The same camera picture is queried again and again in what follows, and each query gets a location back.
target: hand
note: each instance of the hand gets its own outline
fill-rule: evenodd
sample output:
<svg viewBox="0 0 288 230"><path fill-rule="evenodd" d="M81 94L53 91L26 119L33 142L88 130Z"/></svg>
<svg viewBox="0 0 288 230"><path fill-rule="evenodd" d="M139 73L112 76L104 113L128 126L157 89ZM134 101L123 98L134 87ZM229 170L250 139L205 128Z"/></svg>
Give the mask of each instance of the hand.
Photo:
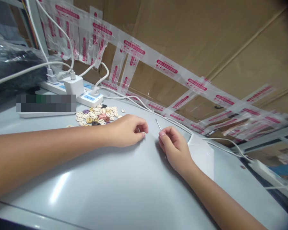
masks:
<svg viewBox="0 0 288 230"><path fill-rule="evenodd" d="M173 126L166 127L159 132L159 144L171 166L182 175L192 166L192 160L186 139Z"/></svg>
<svg viewBox="0 0 288 230"><path fill-rule="evenodd" d="M111 134L109 146L115 147L134 145L145 137L145 133L148 133L146 120L130 114L122 116L105 127Z"/></svg>

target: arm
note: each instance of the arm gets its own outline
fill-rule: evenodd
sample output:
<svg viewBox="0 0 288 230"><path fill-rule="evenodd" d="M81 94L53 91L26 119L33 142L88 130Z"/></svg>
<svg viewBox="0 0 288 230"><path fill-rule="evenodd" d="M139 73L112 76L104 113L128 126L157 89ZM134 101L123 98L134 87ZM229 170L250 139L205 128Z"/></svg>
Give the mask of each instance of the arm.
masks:
<svg viewBox="0 0 288 230"><path fill-rule="evenodd" d="M0 135L0 196L83 153L106 146L133 145L145 133L146 121L127 114L104 126Z"/></svg>
<svg viewBox="0 0 288 230"><path fill-rule="evenodd" d="M184 137L174 127L159 133L159 144L171 166L186 180L223 230L266 229L194 163Z"/></svg>

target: pile of buttons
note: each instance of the pile of buttons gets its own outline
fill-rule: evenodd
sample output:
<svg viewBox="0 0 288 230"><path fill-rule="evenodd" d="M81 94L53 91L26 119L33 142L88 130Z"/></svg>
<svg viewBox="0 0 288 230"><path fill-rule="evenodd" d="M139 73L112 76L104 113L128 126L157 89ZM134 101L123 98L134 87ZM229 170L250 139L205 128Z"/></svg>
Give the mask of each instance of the pile of buttons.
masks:
<svg viewBox="0 0 288 230"><path fill-rule="evenodd" d="M121 117L122 116L118 114L117 107L107 107L104 104L76 113L76 121L80 126L106 125L114 121L115 118Z"/></svg>

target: person's right hand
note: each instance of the person's right hand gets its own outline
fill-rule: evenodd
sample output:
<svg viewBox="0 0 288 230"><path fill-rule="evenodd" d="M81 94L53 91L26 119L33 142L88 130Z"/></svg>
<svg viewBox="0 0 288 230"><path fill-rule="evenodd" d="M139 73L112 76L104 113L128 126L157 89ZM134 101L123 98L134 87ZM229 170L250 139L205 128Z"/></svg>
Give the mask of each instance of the person's right hand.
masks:
<svg viewBox="0 0 288 230"><path fill-rule="evenodd" d="M171 166L180 175L195 165L186 139L173 126L166 127L159 132L159 144Z"/></svg>

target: charging cable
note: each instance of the charging cable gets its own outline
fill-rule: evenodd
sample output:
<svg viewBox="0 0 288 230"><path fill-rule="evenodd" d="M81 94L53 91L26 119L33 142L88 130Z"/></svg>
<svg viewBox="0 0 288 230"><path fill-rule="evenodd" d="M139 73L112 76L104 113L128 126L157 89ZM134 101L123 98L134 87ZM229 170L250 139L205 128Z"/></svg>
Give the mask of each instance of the charging cable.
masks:
<svg viewBox="0 0 288 230"><path fill-rule="evenodd" d="M36 3L38 4L38 6L41 8L41 10L46 14L46 16L58 27L58 29L66 36L67 40L69 41L69 43L71 44L71 68L67 71L68 73L74 68L74 61L75 61L75 58L74 58L74 49L73 49L73 45L71 43L71 40L70 38L68 37L68 35L65 33L65 31L55 22L55 20L52 19L52 17L47 13L47 11L43 8L43 6L41 5L41 3L39 2L39 0L36 0Z"/></svg>

